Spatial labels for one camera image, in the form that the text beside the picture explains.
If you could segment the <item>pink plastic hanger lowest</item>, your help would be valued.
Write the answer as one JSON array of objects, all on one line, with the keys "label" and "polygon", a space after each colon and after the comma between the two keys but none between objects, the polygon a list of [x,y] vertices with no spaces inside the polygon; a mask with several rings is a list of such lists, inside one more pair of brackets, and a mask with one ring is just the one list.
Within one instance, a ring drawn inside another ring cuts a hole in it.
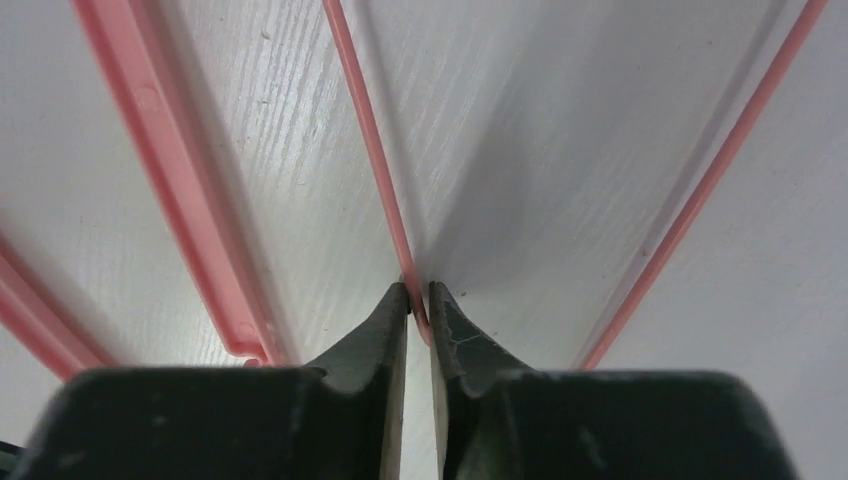
[{"label": "pink plastic hanger lowest", "polygon": [[[223,346],[250,366],[289,363],[161,7],[73,7]],[[8,244],[1,247],[1,322],[61,380],[113,364]]]}]

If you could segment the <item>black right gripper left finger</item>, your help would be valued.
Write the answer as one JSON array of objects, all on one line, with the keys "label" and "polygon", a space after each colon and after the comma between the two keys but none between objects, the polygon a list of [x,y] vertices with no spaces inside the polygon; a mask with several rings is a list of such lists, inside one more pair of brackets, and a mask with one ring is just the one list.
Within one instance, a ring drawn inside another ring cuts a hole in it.
[{"label": "black right gripper left finger", "polygon": [[393,283],[372,313],[307,366],[311,479],[397,479],[405,394],[408,293]]}]

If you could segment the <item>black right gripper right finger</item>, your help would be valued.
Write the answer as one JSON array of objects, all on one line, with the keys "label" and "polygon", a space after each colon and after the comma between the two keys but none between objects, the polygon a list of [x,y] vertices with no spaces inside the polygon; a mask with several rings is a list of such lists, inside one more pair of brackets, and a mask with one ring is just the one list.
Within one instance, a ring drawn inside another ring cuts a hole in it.
[{"label": "black right gripper right finger", "polygon": [[428,291],[439,474],[456,479],[479,424],[481,399],[500,373],[530,366],[474,324],[444,283],[432,281]]}]

